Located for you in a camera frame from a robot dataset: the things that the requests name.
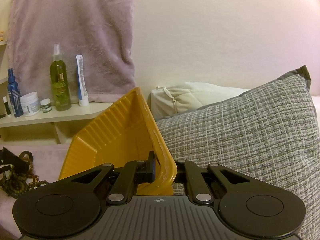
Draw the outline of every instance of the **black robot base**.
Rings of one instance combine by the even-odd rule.
[[[216,163],[176,164],[185,195],[136,195],[155,178],[153,152],[26,192],[12,209],[21,240],[300,239],[306,209],[296,195]]]

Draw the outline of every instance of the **blue bottle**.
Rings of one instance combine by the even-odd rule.
[[[10,103],[14,117],[19,117],[23,115],[23,110],[20,103],[20,92],[18,88],[18,83],[13,75],[13,69],[8,69],[8,93],[10,98]]]

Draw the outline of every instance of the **green spray bottle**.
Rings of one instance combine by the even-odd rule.
[[[67,69],[62,60],[60,44],[53,47],[53,62],[50,66],[50,78],[53,98],[56,102],[57,111],[65,111],[71,107]]]

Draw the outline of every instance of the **white wall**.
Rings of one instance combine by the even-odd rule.
[[[135,0],[144,90],[179,82],[253,88],[307,65],[320,95],[320,0]]]

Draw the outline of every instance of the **yellow plastic bin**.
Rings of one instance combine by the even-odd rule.
[[[161,136],[139,87],[116,101],[72,139],[59,179],[103,163],[123,167],[147,160],[153,150],[159,166],[151,184],[139,185],[138,195],[172,194],[177,166]]]

